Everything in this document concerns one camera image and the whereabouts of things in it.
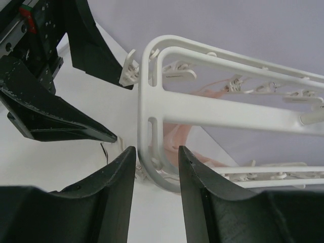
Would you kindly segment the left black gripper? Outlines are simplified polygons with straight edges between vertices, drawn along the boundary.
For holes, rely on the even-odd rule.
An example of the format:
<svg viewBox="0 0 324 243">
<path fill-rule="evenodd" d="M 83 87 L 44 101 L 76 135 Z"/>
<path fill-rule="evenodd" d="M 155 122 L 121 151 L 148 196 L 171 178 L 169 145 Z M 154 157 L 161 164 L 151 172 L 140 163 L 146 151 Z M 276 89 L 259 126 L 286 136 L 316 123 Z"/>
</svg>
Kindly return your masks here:
<svg viewBox="0 0 324 243">
<path fill-rule="evenodd" d="M 57 48 L 65 34 L 62 1 L 1 1 L 1 102 L 8 119 L 32 140 L 114 143 L 113 132 L 54 95 L 63 65 Z M 67 1 L 67 35 L 73 67 L 122 86 L 123 67 L 87 1 Z"/>
</svg>

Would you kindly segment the white plastic clip hanger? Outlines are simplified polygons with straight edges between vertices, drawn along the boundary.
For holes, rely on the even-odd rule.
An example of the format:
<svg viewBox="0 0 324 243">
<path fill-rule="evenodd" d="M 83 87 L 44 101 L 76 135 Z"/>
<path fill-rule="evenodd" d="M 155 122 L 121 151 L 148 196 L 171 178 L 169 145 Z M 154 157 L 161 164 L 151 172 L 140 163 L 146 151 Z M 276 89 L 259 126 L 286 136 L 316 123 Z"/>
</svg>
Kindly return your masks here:
<svg viewBox="0 0 324 243">
<path fill-rule="evenodd" d="M 323 76 L 261 61 L 175 35 L 153 39 L 144 50 L 141 64 L 130 51 L 124 61 L 119 82 L 138 84 L 138 157 L 136 178 L 149 179 L 160 188 L 178 193 L 179 170 L 166 156 L 175 151 L 174 135 L 183 124 L 257 131 L 323 135 Z M 221 94 L 277 95 L 285 86 L 299 87 L 282 93 L 289 102 L 316 105 L 312 112 L 239 103 L 163 89 L 165 80 L 195 78 L 194 66 L 231 72 Z M 264 84 L 244 91 L 249 79 Z"/>
</svg>

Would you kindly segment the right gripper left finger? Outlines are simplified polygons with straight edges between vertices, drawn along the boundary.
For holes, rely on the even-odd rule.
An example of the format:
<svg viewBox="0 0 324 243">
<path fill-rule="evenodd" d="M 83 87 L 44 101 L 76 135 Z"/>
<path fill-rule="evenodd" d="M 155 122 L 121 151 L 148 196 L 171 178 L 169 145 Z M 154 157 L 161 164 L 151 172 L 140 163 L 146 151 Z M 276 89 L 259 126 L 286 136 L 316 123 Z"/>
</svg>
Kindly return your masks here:
<svg viewBox="0 0 324 243">
<path fill-rule="evenodd" d="M 64 188 L 1 187 L 1 242 L 126 242 L 136 149 Z"/>
</svg>

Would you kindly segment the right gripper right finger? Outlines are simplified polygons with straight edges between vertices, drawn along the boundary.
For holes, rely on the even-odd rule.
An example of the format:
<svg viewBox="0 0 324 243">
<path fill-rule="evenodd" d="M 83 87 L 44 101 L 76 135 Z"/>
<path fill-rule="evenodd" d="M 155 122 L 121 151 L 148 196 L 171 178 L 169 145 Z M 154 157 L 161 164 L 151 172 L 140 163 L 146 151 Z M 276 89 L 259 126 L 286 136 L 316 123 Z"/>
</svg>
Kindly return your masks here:
<svg viewBox="0 0 324 243">
<path fill-rule="evenodd" d="M 255 193 L 201 163 L 185 146 L 178 152 L 188 242 L 323 242 L 323 193 Z"/>
</svg>

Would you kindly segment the pink sock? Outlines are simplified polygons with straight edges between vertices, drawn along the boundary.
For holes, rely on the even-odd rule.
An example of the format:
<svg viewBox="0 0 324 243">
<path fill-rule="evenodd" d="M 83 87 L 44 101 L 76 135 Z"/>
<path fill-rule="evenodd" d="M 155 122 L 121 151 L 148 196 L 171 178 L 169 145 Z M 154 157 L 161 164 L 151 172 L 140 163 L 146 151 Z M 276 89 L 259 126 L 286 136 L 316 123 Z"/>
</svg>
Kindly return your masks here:
<svg viewBox="0 0 324 243">
<path fill-rule="evenodd" d="M 186 145 L 210 168 L 237 167 L 238 163 L 202 127 L 186 124 L 163 124 L 163 146 L 168 161 L 178 167 L 178 149 Z"/>
</svg>

